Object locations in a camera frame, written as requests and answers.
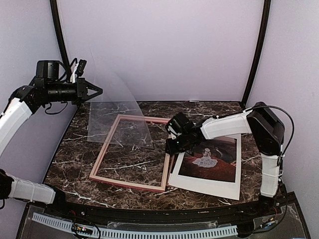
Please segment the clear acrylic sheet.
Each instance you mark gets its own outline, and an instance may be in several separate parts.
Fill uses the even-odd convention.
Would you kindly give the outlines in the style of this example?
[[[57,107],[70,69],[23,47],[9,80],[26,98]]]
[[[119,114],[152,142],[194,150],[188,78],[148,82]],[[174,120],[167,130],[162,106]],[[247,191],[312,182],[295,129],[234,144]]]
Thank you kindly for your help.
[[[147,122],[126,83],[103,57],[94,50],[90,53],[94,66],[93,84],[103,92],[90,101],[87,141],[153,149]]]

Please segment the canyon photo print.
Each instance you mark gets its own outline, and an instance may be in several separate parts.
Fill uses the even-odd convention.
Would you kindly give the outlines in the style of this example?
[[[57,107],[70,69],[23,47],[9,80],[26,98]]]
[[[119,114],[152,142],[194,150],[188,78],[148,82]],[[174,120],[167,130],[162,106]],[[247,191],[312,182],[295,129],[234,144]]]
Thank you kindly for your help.
[[[237,139],[219,137],[185,153],[178,175],[234,183],[236,180]]]

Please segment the white mat board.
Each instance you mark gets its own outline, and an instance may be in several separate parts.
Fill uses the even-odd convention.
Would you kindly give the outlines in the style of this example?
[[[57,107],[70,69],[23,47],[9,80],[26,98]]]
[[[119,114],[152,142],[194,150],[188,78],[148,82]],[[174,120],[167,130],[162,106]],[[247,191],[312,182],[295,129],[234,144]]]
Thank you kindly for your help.
[[[214,181],[200,178],[192,178],[178,175],[183,157],[186,152],[176,156],[175,165],[169,177],[168,184],[173,187],[189,190],[192,192],[222,197],[226,199],[239,200],[241,187],[241,135],[228,135],[237,139],[236,180],[234,183]]]

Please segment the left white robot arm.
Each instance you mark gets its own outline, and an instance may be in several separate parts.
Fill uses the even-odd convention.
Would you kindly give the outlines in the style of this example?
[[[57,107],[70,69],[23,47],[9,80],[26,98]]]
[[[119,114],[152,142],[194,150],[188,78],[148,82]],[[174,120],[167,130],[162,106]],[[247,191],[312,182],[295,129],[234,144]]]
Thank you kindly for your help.
[[[82,103],[102,94],[102,88],[83,78],[86,60],[74,60],[71,69],[57,60],[41,60],[36,73],[28,85],[16,89],[10,96],[5,110],[0,115],[0,150],[3,152],[20,127],[40,107],[54,102],[63,104]],[[59,69],[71,69],[71,74],[60,75]],[[0,199],[8,198],[50,205],[59,217],[70,213],[70,205],[57,197],[57,190],[45,184],[34,183],[0,171]]]

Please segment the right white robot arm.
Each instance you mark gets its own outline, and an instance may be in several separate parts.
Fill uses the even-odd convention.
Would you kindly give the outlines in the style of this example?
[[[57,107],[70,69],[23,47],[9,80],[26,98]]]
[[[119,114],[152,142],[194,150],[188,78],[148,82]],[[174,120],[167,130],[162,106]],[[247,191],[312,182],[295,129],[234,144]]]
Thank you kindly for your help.
[[[241,112],[204,118],[198,123],[178,113],[165,126],[171,136],[166,140],[165,152],[175,155],[217,137],[252,134],[262,157],[260,194],[264,196],[255,204],[254,211],[259,216],[265,216],[274,207],[271,198],[277,193],[283,158],[289,146],[284,143],[284,123],[273,113],[274,109],[275,106],[258,102]]]

